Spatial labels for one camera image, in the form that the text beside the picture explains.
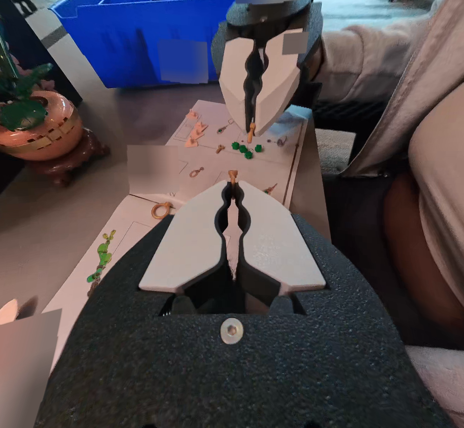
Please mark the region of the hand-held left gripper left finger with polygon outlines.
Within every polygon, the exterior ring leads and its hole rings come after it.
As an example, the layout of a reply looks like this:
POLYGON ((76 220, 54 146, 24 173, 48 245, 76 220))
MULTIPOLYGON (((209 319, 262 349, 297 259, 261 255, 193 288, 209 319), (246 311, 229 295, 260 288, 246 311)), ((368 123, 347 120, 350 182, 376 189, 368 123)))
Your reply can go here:
POLYGON ((139 288, 187 292, 204 279, 227 272, 228 210, 232 185, 223 180, 190 199, 172 217, 139 288))

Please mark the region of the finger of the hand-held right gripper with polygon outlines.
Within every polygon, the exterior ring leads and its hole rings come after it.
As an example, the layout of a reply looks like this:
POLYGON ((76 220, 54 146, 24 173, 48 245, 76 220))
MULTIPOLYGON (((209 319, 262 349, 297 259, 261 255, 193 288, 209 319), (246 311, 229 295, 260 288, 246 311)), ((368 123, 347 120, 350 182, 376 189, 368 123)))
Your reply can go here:
POLYGON ((262 88, 256 99, 255 136, 263 135, 281 116, 298 87, 298 53, 283 54, 283 44, 287 35, 301 33, 303 30, 287 30, 265 45, 264 55, 268 65, 262 74, 262 88))
POLYGON ((253 48, 254 41, 249 38, 238 37, 227 41, 219 76, 219 85, 227 110, 243 132, 247 129, 244 88, 248 76, 246 62, 253 48))

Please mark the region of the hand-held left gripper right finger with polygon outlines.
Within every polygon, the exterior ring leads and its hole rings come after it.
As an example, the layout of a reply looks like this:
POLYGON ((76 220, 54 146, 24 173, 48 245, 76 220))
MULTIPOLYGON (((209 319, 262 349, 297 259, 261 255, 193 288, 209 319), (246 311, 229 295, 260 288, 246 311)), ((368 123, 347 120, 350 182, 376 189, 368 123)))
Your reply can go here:
POLYGON ((239 256, 236 280, 254 297, 320 290, 326 280, 292 214, 245 181, 236 183, 239 256))

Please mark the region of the grey desk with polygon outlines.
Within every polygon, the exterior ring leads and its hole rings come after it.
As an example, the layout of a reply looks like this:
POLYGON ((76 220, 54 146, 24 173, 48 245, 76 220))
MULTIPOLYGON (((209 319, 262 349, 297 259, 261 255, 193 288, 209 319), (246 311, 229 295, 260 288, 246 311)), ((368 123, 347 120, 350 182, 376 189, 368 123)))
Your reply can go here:
MULTIPOLYGON (((76 183, 60 189, 32 171, 23 170, 1 193, 1 306, 17 298, 25 305, 23 315, 37 315, 51 301, 84 256, 103 223, 129 194, 126 169, 126 144, 164 145, 177 130, 184 114, 197 100, 223 102, 217 85, 204 87, 170 87, 116 91, 89 87, 81 95, 86 99, 79 107, 89 128, 112 149, 109 158, 97 161, 78 176, 76 183)), ((330 239, 326 201, 322 186, 316 138, 306 132, 301 161, 297 169, 291 198, 291 211, 301 215, 322 235, 330 239)), ((103 389, 111 382, 96 382, 84 389, 84 398, 76 408, 60 410, 67 402, 61 393, 49 401, 58 408, 56 420, 38 414, 37 427, 304 427, 301 416, 288 416, 280 409, 251 405, 228 407, 205 406, 181 408, 185 417, 174 426, 174 413, 168 419, 149 416, 148 406, 136 408, 126 417, 103 414, 103 389)))

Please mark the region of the white instruction sheet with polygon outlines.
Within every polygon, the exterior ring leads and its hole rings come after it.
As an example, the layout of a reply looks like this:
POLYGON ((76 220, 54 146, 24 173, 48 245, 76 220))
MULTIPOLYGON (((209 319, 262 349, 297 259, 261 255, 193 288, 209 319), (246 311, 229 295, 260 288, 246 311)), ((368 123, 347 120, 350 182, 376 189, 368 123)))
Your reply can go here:
POLYGON ((155 205, 168 201, 173 206, 171 211, 174 214, 191 198, 229 179, 228 171, 234 169, 238 171, 239 179, 260 190, 278 183, 270 195, 289 209, 301 155, 299 145, 303 144, 310 112, 297 107, 285 113, 283 119, 279 119, 263 136, 247 145, 253 151, 253 158, 246 159, 243 153, 231 147, 234 141, 245 145, 246 137, 233 123, 225 105, 198 100, 192 108, 198 113, 198 120, 184 118, 167 141, 167 146, 179 148, 179 190, 168 195, 134 193, 130 190, 43 310, 43 313, 62 310, 52 368, 62 354, 71 329, 89 298, 89 292, 94 291, 111 267, 160 222, 151 215, 155 205), (197 121, 202 121, 208 127, 201 138, 193 140, 190 133, 197 121), (257 144, 263 147, 261 153, 254 152, 257 144), (216 154, 218 145, 224 145, 225 149, 216 154), (204 170, 197 177, 190 178, 189 173, 200 167, 204 167, 204 170))

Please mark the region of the grey fabric chair seat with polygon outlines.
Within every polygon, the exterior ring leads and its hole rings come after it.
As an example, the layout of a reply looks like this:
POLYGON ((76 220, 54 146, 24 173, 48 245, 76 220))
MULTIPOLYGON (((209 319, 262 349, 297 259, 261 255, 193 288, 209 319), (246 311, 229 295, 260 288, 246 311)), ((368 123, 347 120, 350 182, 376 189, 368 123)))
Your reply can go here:
POLYGON ((355 134, 345 131, 315 129, 322 174, 339 174, 350 161, 355 134))

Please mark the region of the blue plastic bin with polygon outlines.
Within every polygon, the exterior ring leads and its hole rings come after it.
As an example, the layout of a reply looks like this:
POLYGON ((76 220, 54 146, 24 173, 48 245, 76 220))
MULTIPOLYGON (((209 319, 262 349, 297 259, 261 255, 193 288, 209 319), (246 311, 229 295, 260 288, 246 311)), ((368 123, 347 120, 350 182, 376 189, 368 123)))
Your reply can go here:
POLYGON ((105 87, 218 80, 211 44, 235 0, 60 0, 50 7, 105 87))

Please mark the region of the person's leg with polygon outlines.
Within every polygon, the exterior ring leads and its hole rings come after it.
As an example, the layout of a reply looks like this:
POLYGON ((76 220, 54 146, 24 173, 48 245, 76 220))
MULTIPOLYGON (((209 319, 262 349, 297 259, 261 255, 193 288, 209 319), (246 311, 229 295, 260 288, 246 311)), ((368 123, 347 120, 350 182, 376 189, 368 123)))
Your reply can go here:
POLYGON ((332 243, 369 282, 402 341, 463 350, 463 306, 427 246, 411 172, 322 181, 332 243))

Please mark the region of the brown pot stand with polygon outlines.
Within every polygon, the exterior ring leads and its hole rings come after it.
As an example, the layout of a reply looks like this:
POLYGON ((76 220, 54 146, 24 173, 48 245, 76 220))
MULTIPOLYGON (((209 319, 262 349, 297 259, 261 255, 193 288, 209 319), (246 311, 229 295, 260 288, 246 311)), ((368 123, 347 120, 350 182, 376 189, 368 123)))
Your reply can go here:
POLYGON ((110 153, 110 148, 84 127, 80 141, 69 153, 46 161, 27 161, 26 167, 35 174, 48 178, 57 187, 67 187, 75 173, 95 159, 106 157, 110 153))

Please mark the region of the person's torso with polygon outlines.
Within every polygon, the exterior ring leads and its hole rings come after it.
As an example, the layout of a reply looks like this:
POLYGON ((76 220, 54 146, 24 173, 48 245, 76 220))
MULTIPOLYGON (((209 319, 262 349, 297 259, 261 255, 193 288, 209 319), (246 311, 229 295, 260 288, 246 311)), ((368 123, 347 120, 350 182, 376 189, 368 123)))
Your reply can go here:
POLYGON ((374 176, 406 148, 427 246, 463 306, 463 0, 439 0, 385 112, 345 176, 374 176))

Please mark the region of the toy plant in pink pot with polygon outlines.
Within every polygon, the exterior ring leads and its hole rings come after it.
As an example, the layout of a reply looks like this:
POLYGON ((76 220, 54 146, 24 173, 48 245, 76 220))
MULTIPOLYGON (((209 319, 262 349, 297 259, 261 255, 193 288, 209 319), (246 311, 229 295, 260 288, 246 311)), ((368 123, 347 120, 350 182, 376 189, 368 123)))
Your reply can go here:
POLYGON ((83 124, 73 103, 49 86, 52 64, 19 74, 1 72, 2 153, 26 161, 46 161, 65 155, 83 136, 83 124))

